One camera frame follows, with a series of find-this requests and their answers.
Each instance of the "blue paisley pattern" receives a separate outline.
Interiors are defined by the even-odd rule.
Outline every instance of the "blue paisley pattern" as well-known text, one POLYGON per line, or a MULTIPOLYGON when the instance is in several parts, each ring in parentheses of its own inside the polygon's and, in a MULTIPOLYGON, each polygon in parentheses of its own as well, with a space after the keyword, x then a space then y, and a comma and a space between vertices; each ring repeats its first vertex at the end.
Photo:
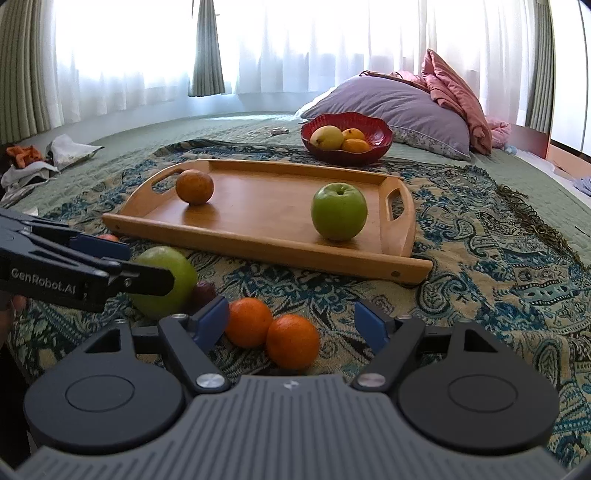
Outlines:
MULTIPOLYGON (((302 148, 182 142, 108 177, 47 217, 87 233, 102 233, 103 213, 117 211, 149 176, 188 158, 316 163, 302 148)), ((430 325, 477 321, 554 384, 560 416, 547 449, 565 467, 576 466, 591 449, 591 274, 520 227, 483 170, 394 158, 369 169, 402 176, 413 193, 418 223, 414 256, 434 265, 427 281, 416 288, 185 253, 201 277, 214 282, 229 300, 256 296, 275 315, 290 312, 311 318, 321 333, 322 348, 310 374, 337 372, 350 380, 371 359, 353 324, 357 299, 371 300, 389 314, 413 312, 430 325)), ((139 239, 124 241, 133 255, 152 246, 139 239)), ((32 301, 15 325, 10 347, 33 380, 120 316, 136 324, 146 321, 124 294, 109 300, 101 314, 32 301)), ((235 348, 225 338, 210 356, 231 378, 274 372, 262 349, 235 348)))

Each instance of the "orange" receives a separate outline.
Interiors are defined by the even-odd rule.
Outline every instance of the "orange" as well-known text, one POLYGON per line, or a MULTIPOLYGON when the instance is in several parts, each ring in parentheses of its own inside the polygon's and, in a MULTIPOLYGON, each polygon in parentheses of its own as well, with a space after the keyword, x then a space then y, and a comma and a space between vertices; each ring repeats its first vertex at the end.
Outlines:
POLYGON ((97 235, 97 238, 102 238, 103 240, 108 240, 110 242, 118 242, 119 239, 113 235, 112 233, 103 233, 102 235, 97 235))
POLYGON ((314 363, 320 352, 320 334, 300 315, 279 317, 267 332, 267 354, 279 367, 302 370, 314 363))
POLYGON ((240 299, 230 303, 226 336, 237 346, 254 348, 265 343, 273 322, 269 307, 259 299, 240 299))
POLYGON ((213 179, 204 171, 185 170, 175 185, 178 198, 190 205, 202 205, 213 195, 213 179))
POLYGON ((360 140, 359 138, 349 138, 343 142, 343 145, 340 149, 351 153, 364 153, 371 150, 371 147, 365 140, 360 140))
POLYGON ((348 140, 349 138, 358 138, 359 140, 365 140, 365 135, 359 128, 348 128, 343 130, 343 138, 348 140))

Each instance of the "clothes pile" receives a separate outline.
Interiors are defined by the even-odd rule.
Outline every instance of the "clothes pile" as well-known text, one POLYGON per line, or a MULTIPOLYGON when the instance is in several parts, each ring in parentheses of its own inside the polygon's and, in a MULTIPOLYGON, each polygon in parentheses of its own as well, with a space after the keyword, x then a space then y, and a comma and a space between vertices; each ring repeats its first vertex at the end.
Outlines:
POLYGON ((8 147, 6 153, 11 158, 11 165, 0 179, 0 185, 5 190, 1 206, 18 201, 38 183, 44 183, 64 168, 90 158, 101 148, 74 143, 68 135, 56 137, 48 145, 45 156, 33 146, 8 147))

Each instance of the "green apple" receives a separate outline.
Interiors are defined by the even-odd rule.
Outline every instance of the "green apple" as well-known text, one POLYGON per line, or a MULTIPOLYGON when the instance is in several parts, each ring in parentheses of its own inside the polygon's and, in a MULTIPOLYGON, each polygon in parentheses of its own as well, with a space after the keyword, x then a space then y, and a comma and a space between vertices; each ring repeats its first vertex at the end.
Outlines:
POLYGON ((142 253, 135 262, 150 267, 168 268, 174 277, 174 287, 163 297, 129 294, 135 308, 151 320, 160 320, 183 307, 199 276, 184 255, 172 247, 153 247, 142 253))
POLYGON ((329 183, 314 195, 310 209, 318 233, 328 240, 351 240, 365 225, 368 205, 358 189, 347 183, 329 183))

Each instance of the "hand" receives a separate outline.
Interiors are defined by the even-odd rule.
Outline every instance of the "hand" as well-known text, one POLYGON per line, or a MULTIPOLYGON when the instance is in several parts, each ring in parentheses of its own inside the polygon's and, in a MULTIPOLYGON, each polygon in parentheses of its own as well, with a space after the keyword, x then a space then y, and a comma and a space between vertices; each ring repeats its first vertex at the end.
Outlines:
POLYGON ((0 312, 0 348, 4 346, 4 342, 8 338, 14 317, 17 313, 21 313, 25 309, 25 306, 27 306, 27 299, 20 295, 15 295, 8 302, 8 308, 0 312))

